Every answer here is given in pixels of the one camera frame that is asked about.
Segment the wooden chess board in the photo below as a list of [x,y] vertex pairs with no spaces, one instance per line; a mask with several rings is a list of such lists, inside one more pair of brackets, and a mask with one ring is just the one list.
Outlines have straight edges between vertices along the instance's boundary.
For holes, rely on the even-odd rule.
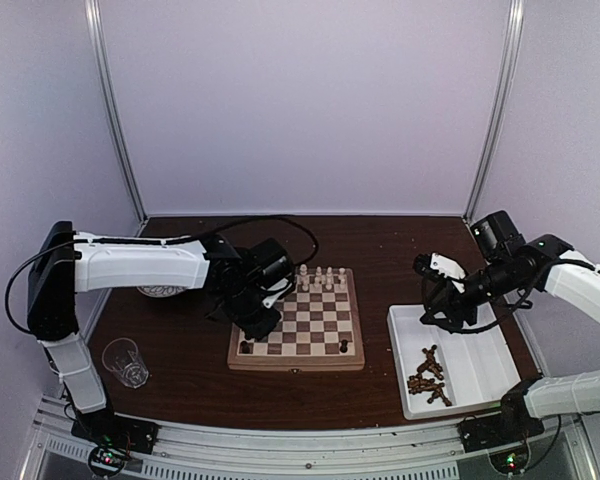
[[[233,328],[227,365],[241,371],[360,371],[365,365],[354,272],[350,270],[345,293],[300,292],[295,290],[275,304],[281,319],[261,340],[248,340]],[[349,341],[348,352],[339,351],[340,342]],[[242,354],[247,341],[251,352]]]

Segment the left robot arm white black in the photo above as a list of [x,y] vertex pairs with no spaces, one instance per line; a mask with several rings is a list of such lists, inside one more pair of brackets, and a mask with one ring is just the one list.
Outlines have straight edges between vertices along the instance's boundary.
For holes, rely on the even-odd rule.
[[[26,322],[14,320],[11,293],[27,273]],[[100,290],[170,287],[205,292],[213,312],[247,337],[261,339],[281,319],[276,302],[294,287],[289,253],[268,238],[251,248],[232,246],[220,230],[171,238],[131,238],[79,232],[69,221],[49,231],[40,251],[7,281],[4,310],[12,326],[43,347],[69,394],[78,424],[103,444],[124,433],[80,332],[75,298]]]

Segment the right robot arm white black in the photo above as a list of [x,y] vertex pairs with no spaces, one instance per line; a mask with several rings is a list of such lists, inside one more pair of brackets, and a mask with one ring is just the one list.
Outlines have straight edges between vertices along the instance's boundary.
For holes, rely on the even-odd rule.
[[[478,220],[470,231],[486,262],[474,273],[439,253],[415,258],[413,269],[422,278],[422,324],[450,334],[481,334],[528,308],[531,294],[538,292],[600,325],[600,265],[572,244],[553,234],[528,241],[504,210]],[[600,413],[600,369],[521,381],[500,405],[492,430],[506,442],[531,420]]]

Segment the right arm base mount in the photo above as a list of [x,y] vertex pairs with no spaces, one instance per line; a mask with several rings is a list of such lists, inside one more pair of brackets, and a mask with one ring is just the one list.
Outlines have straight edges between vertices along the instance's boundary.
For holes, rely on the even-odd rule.
[[501,414],[465,418],[458,432],[466,453],[524,443],[545,431],[541,420],[531,419],[522,425],[507,423]]

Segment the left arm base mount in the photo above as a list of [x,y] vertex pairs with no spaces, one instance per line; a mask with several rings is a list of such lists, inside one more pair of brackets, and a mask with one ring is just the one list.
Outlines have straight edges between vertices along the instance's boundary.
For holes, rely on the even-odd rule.
[[109,402],[94,412],[76,410],[71,429],[73,436],[123,453],[151,454],[159,426],[147,420],[120,416]]

